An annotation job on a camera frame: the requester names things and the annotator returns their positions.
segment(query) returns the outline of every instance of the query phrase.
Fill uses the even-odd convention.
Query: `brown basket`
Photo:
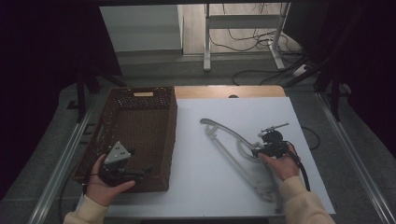
[[[134,150],[127,171],[153,165],[143,181],[126,192],[168,190],[176,122],[175,88],[111,89],[74,179],[82,183],[94,160],[120,141]]]

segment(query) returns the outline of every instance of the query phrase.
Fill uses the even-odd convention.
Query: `cream sleeve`
[[[64,224],[103,223],[107,207],[104,207],[84,195],[81,207],[75,212],[68,213],[64,218]]]
[[[335,223],[324,210],[318,195],[307,191],[299,176],[285,180],[279,190],[286,202],[288,224]]]

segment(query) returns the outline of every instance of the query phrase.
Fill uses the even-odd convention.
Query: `metal tool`
[[[259,142],[251,144],[244,137],[242,137],[240,134],[236,133],[235,131],[227,128],[226,126],[224,126],[220,123],[215,122],[212,119],[201,119],[200,122],[202,124],[206,124],[206,129],[205,129],[206,134],[210,137],[210,139],[212,139],[225,152],[225,154],[231,159],[231,161],[233,161],[233,163],[245,175],[245,177],[250,182],[250,184],[254,186],[254,188],[262,195],[262,197],[265,200],[268,200],[271,202],[276,201],[276,211],[281,212],[282,197],[280,196],[280,193],[278,191],[278,185],[276,183],[274,174],[272,173],[270,167],[267,164],[265,164],[264,162],[262,163],[264,165],[268,175],[271,178],[271,183],[270,183],[270,185],[268,185],[267,183],[263,183],[260,180],[256,179],[253,175],[250,174],[250,172],[247,169],[245,169],[241,165],[241,163],[229,152],[229,150],[216,137],[215,131],[217,129],[222,129],[223,131],[226,131],[227,133],[230,133],[232,136],[234,136],[237,139],[238,150],[240,152],[242,152],[242,154],[245,156],[245,158],[247,158],[251,161],[260,162],[261,160],[257,160],[257,157],[254,156],[253,151],[255,151],[255,152],[257,151],[257,154],[259,153],[259,150],[261,150],[260,152],[262,152],[263,150],[267,151],[268,149],[266,148],[266,146],[260,144]],[[285,125],[288,125],[288,123],[284,124],[284,125],[275,126],[270,129],[274,130],[275,128],[283,127]],[[245,147],[250,149],[252,154],[247,153],[244,150],[243,145],[245,145]]]
[[[134,153],[133,150],[130,151],[132,153],[129,152],[120,141],[114,145],[99,168],[98,175],[103,182],[113,187],[131,180],[139,183],[146,174],[151,172],[153,165],[150,165],[142,171],[128,172],[125,167]]]

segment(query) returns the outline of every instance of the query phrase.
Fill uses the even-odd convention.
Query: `black cable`
[[[305,130],[307,130],[307,131],[309,131],[309,132],[311,132],[311,133],[318,139],[318,143],[317,143],[314,147],[310,147],[310,148],[309,148],[310,150],[315,150],[315,149],[317,149],[317,148],[320,146],[320,137],[319,137],[319,135],[318,135],[317,133],[315,133],[312,129],[307,128],[307,127],[305,127],[305,126],[301,126],[301,128],[302,128],[302,129],[305,129]]]
[[[221,45],[221,44],[217,44],[217,43],[213,42],[212,37],[210,35],[209,35],[209,39],[210,39],[210,42],[212,42],[212,44],[215,45],[215,46],[224,47],[226,49],[232,49],[232,50],[241,51],[241,52],[248,51],[250,49],[254,49],[259,43],[269,40],[269,39],[260,40],[260,42],[256,43],[254,46],[252,46],[251,48],[248,48],[248,49],[233,49],[233,48],[228,47],[226,45]]]
[[[222,4],[222,7],[223,7],[223,13],[224,13],[224,15],[226,15],[228,12],[225,10],[225,6],[224,6],[224,4]],[[262,10],[263,10],[263,8],[264,8],[264,4],[262,4],[262,8],[260,9],[260,14],[262,14]],[[230,37],[231,37],[231,39],[233,39],[233,40],[247,40],[247,39],[256,39],[255,37],[255,34],[256,34],[256,31],[257,31],[257,29],[254,29],[254,31],[253,31],[253,36],[251,36],[251,37],[244,37],[244,38],[235,38],[235,37],[233,37],[233,35],[231,34],[231,31],[230,31],[230,29],[227,29],[228,30],[228,33],[230,34]]]
[[[295,68],[296,66],[298,66],[298,65],[300,65],[300,64],[302,64],[302,63],[304,63],[305,60],[306,60],[306,58],[305,58],[305,57],[302,57],[297,63],[292,64],[292,65],[289,66],[288,68],[286,68],[286,69],[284,69],[283,71],[281,71],[279,74],[277,74],[277,75],[275,75],[275,76],[273,76],[273,77],[268,77],[268,78],[263,79],[263,80],[259,83],[259,86],[262,85],[264,82],[266,82],[266,81],[268,81],[268,80],[271,80],[271,79],[274,78],[274,77],[280,77],[282,74],[285,74],[285,73],[288,72],[289,70],[291,70],[291,69]]]
[[[292,62],[292,61],[290,61],[289,59],[286,59],[286,58],[285,58],[285,55],[288,55],[288,54],[280,53],[280,57],[282,58],[283,61],[285,61],[285,62],[287,62],[287,63],[297,63],[297,62],[298,62],[298,61]]]
[[[291,50],[291,49],[289,48],[289,38],[288,38],[286,35],[280,35],[280,36],[286,39],[285,47],[286,47],[286,49],[289,51],[289,52],[286,52],[286,51],[282,50],[281,47],[279,47],[279,50],[280,50],[282,53],[284,53],[284,54],[286,54],[286,53],[288,53],[288,54],[298,54],[298,55],[303,54],[303,55],[304,55],[304,53],[302,53],[302,52],[296,52],[296,51],[293,51],[293,50]]]
[[[235,86],[239,86],[239,84],[236,83],[236,81],[235,81],[235,78],[238,75],[243,74],[243,73],[253,73],[253,72],[255,72],[255,73],[278,73],[278,71],[264,71],[264,70],[246,70],[246,71],[241,71],[241,72],[237,72],[237,73],[233,74],[233,84]]]
[[[308,181],[308,174],[306,173],[303,163],[300,161],[300,158],[298,157],[298,154],[297,154],[297,151],[295,150],[294,145],[288,141],[286,143],[290,144],[294,148],[295,153],[290,151],[289,148],[286,148],[286,151],[291,156],[291,158],[296,162],[297,166],[301,169],[301,173],[303,174],[306,190],[311,191],[311,187],[309,186],[309,181]]]
[[[233,40],[249,40],[249,39],[254,39],[254,40],[256,40],[256,41],[260,41],[260,38],[261,38],[261,37],[263,37],[263,36],[265,36],[265,35],[271,35],[272,33],[275,32],[275,31],[271,31],[271,32],[268,32],[268,33],[265,33],[265,34],[262,34],[262,35],[256,35],[256,32],[254,32],[253,36],[250,36],[250,37],[243,37],[243,38],[236,38],[236,37],[233,37],[233,36],[231,35],[230,29],[228,29],[228,31],[229,31],[229,33],[230,33],[231,39],[233,39]]]
[[[276,85],[282,86],[282,84],[280,84],[280,83],[281,83],[284,79],[286,79],[287,77],[292,76],[292,74],[293,74],[295,71],[297,71],[298,66],[303,65],[303,64],[305,63],[305,61],[306,61],[306,60],[301,61],[301,62],[298,62],[298,63],[295,63],[295,64],[294,64],[295,66],[293,66],[292,69],[290,69],[290,72],[288,72],[287,74],[283,75],[282,77],[279,77],[279,79],[276,81]]]

